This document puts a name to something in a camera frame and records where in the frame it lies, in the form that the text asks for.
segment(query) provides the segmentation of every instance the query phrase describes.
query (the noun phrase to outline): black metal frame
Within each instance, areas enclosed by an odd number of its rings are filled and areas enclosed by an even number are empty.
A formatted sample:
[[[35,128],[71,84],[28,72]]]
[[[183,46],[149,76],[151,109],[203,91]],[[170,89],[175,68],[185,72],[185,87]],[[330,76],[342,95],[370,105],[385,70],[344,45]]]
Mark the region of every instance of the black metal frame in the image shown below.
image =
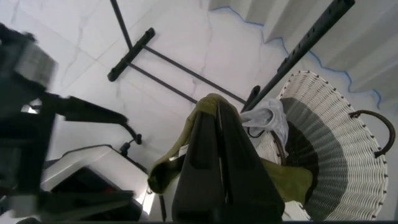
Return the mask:
[[[151,78],[153,81],[163,85],[174,93],[184,97],[188,101],[192,103],[197,103],[197,100],[192,97],[184,94],[178,89],[172,87],[171,85],[163,82],[161,79],[156,78],[151,75],[149,72],[139,68],[137,65],[132,64],[132,61],[139,54],[142,49],[147,50],[148,52],[164,59],[165,61],[171,63],[177,68],[187,72],[188,74],[194,76],[195,78],[209,84],[210,86],[216,88],[217,90],[225,93],[226,95],[232,97],[238,102],[244,104],[243,111],[248,111],[253,109],[260,101],[263,99],[270,90],[289,72],[289,70],[325,35],[331,27],[333,27],[337,21],[353,6],[355,3],[354,0],[334,0],[329,7],[325,10],[325,12],[319,17],[316,23],[312,26],[312,28],[307,32],[307,34],[302,38],[300,43],[293,49],[293,51],[289,54],[287,58],[282,62],[280,67],[277,70],[277,74],[272,78],[272,80],[264,87],[264,89],[258,93],[258,87],[254,87],[249,99],[247,101],[242,98],[236,96],[230,91],[220,87],[219,85],[213,83],[212,81],[203,78],[201,75],[193,72],[192,70],[184,67],[183,65],[177,63],[176,61],[166,57],[165,55],[157,52],[156,50],[146,46],[149,41],[155,36],[155,30],[150,28],[145,34],[136,42],[133,46],[131,44],[131,40],[129,34],[127,32],[126,25],[124,24],[123,16],[119,9],[118,3],[116,0],[111,0],[111,4],[113,10],[115,12],[116,18],[118,19],[120,28],[122,30],[124,39],[126,40],[127,46],[129,47],[129,52],[119,61],[119,63],[111,69],[108,73],[109,81],[115,81],[120,74],[127,68],[127,66],[141,72],[143,75]]]

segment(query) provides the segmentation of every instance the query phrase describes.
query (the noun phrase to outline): white tile floor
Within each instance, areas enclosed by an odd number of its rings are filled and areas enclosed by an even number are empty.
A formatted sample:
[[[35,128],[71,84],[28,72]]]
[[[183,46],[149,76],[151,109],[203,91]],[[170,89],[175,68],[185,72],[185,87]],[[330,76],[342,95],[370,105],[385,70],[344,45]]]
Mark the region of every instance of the white tile floor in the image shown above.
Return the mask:
[[[119,0],[118,3],[133,43],[153,27],[156,35],[149,47],[243,99],[254,85],[264,86],[287,55],[280,40],[263,43],[261,27],[243,23],[229,9],[208,12],[207,0]],[[133,145],[129,156],[150,167],[170,149],[193,104],[130,68],[116,82],[108,81],[109,70],[127,53],[109,1],[0,0],[0,12],[0,22],[33,33],[39,45],[58,62],[53,93],[79,97],[129,118],[131,126],[143,136],[143,144]],[[133,63],[197,100],[211,92],[219,93],[145,50]],[[306,55],[293,68],[302,69],[322,74],[354,107],[378,111],[372,94],[348,93],[345,77],[320,68],[311,55]],[[242,107],[241,103],[226,98],[238,109]],[[381,113],[397,125],[396,111]],[[385,144],[384,127],[375,120],[363,119],[380,144]],[[128,133],[119,126],[71,123],[60,118],[49,159],[93,144],[120,147],[127,140]],[[398,157],[398,152],[392,149],[391,155]],[[389,165],[398,168],[392,162]],[[395,189],[397,186],[398,183],[392,185]],[[389,208],[381,212],[383,219],[394,218],[398,193],[390,190],[390,194],[392,199],[385,202]]]

